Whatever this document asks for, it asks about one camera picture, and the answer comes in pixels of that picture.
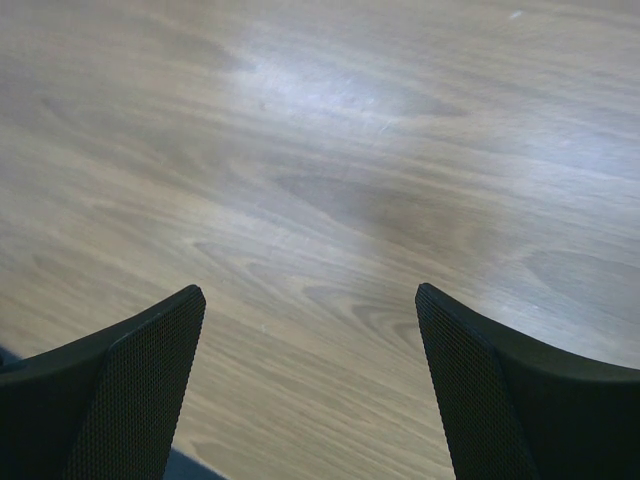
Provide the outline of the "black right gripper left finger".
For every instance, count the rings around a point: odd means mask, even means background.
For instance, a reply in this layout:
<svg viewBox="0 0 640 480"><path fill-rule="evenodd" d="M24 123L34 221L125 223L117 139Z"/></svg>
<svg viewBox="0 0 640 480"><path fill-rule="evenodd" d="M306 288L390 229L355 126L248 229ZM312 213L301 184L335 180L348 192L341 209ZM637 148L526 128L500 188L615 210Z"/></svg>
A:
<svg viewBox="0 0 640 480"><path fill-rule="evenodd" d="M56 349L3 359L2 478L163 478L205 309L189 285Z"/></svg>

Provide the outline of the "grey-blue t-shirt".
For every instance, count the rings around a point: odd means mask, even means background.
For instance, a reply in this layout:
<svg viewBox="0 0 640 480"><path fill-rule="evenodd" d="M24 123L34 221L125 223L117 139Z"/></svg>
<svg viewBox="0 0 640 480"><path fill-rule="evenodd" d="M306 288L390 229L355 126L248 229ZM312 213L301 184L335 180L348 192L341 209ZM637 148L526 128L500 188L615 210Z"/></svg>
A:
<svg viewBox="0 0 640 480"><path fill-rule="evenodd" d="M172 448L165 468L164 480L226 480L217 472Z"/></svg>

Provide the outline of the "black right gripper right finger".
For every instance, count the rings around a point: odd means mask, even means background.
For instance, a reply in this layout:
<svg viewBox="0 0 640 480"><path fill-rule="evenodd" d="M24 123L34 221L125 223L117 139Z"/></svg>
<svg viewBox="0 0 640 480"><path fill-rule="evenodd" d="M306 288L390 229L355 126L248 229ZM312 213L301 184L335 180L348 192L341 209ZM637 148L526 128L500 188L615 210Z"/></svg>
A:
<svg viewBox="0 0 640 480"><path fill-rule="evenodd" d="M415 304L456 478L638 478L638 370L536 340L428 283Z"/></svg>

